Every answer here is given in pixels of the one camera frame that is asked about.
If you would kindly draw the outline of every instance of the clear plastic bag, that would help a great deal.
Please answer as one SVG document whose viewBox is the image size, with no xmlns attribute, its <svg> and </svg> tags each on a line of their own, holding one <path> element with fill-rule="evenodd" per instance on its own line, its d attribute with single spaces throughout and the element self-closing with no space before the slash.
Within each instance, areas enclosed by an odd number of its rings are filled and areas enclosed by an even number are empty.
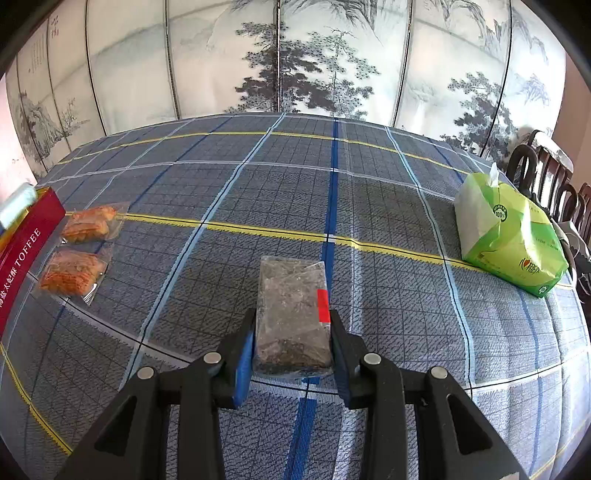
<svg viewBox="0 0 591 480">
<path fill-rule="evenodd" d="M 56 250 L 39 280 L 39 289 L 56 295 L 78 297 L 90 305 L 112 258 L 112 245 L 96 254 L 71 248 Z"/>
<path fill-rule="evenodd" d="M 61 232 L 63 243 L 113 240 L 119 235 L 129 202 L 111 203 L 72 213 Z"/>
<path fill-rule="evenodd" d="M 253 369 L 283 378 L 332 372 L 324 262 L 261 257 Z"/>
</svg>

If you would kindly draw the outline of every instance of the red label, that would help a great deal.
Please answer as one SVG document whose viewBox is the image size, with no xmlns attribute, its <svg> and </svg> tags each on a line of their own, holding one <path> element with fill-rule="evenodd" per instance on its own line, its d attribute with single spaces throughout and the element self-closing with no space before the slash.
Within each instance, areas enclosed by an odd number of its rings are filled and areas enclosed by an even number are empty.
<svg viewBox="0 0 591 480">
<path fill-rule="evenodd" d="M 323 288 L 318 289 L 318 318 L 320 323 L 330 323 L 329 292 Z"/>
</svg>

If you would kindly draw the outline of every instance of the pink wall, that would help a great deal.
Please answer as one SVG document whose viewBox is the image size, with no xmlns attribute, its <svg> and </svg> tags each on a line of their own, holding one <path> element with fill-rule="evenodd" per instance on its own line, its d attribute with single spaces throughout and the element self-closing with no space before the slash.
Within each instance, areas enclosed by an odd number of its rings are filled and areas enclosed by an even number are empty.
<svg viewBox="0 0 591 480">
<path fill-rule="evenodd" d="M 573 161 L 572 184 L 591 183 L 591 92 L 577 67 L 566 57 L 564 95 L 552 139 Z"/>
<path fill-rule="evenodd" d="M 6 79 L 0 80 L 0 202 L 3 202 L 21 183 L 36 185 L 17 133 L 14 131 L 8 99 Z"/>
</svg>

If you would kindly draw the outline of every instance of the green tissue pack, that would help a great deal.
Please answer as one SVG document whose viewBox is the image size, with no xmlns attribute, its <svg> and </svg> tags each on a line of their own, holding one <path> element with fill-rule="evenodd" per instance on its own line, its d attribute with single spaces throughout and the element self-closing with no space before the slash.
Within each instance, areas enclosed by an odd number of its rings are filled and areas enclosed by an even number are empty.
<svg viewBox="0 0 591 480">
<path fill-rule="evenodd" d="M 490 174 L 466 177 L 454 199 L 462 259 L 544 297 L 568 267 L 542 209 Z"/>
</svg>

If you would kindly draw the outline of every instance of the table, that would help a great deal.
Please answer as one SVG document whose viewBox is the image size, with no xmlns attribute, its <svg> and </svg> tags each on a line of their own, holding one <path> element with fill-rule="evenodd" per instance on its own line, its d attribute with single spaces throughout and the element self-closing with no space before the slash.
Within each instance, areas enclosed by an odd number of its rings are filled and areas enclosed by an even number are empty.
<svg viewBox="0 0 591 480">
<path fill-rule="evenodd" d="M 185 366 L 236 328 L 260 257 L 280 255 L 324 260 L 351 332 L 401 367 L 447 368 L 525 471 L 554 477 L 589 424 L 589 335 L 568 276 L 538 299 L 459 260 L 453 198 L 489 168 L 440 141 L 295 114 L 187 119 L 76 149 L 43 184 L 68 211 L 130 213 L 89 307 L 36 290 L 56 235 L 21 287 L 2 338 L 5 443 L 31 479 L 52 478 L 139 367 Z M 364 419 L 331 377 L 255 377 L 245 405 L 220 412 L 227 478 L 354 479 Z"/>
</svg>

